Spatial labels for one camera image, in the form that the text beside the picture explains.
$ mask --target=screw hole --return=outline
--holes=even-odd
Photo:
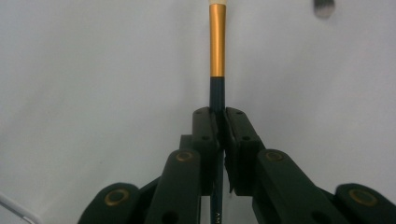
[[[315,211],[312,213],[312,218],[318,223],[318,224],[332,224],[332,220],[324,213]]]
[[[170,211],[163,214],[163,224],[176,224],[178,222],[178,214]]]

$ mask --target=white backdrop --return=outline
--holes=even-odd
[[[227,8],[226,105],[319,187],[395,203],[394,1],[338,0],[328,20],[311,0]],[[159,176],[208,105],[208,17],[205,0],[1,1],[3,202],[76,223],[105,186]],[[257,223],[249,198],[224,197],[224,223]]]

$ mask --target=white wall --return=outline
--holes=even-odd
[[[396,203],[395,10],[336,1],[325,21],[311,0],[230,0],[226,105],[319,187]],[[3,198],[75,223],[103,187],[160,175],[208,105],[208,30],[204,0],[1,1]],[[250,199],[230,197],[224,223],[255,223]]]

